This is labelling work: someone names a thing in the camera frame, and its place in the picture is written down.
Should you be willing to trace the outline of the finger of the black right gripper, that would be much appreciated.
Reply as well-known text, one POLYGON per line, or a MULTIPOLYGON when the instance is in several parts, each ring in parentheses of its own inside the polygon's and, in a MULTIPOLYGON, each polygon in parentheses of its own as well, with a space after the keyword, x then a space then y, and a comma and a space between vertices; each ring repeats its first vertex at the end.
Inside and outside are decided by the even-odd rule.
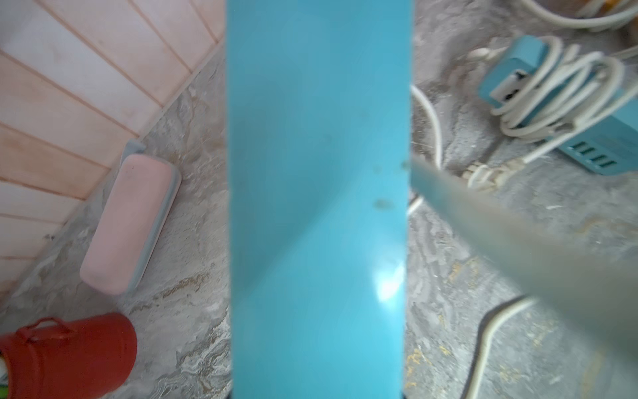
POLYGON ((410 159, 410 184, 441 219, 524 292, 609 344, 637 342, 634 264, 544 234, 418 156, 410 159))

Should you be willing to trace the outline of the blue power strip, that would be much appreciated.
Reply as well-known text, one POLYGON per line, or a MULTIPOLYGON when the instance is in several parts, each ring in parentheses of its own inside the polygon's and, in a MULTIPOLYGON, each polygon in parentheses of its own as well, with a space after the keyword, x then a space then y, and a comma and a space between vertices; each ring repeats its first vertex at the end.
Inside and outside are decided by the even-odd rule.
POLYGON ((402 395, 413 11, 227 4, 235 398, 402 395))
POLYGON ((637 83, 620 57, 528 35, 487 55, 479 96, 505 136, 541 144, 521 163, 558 150, 600 175, 636 171, 637 83))

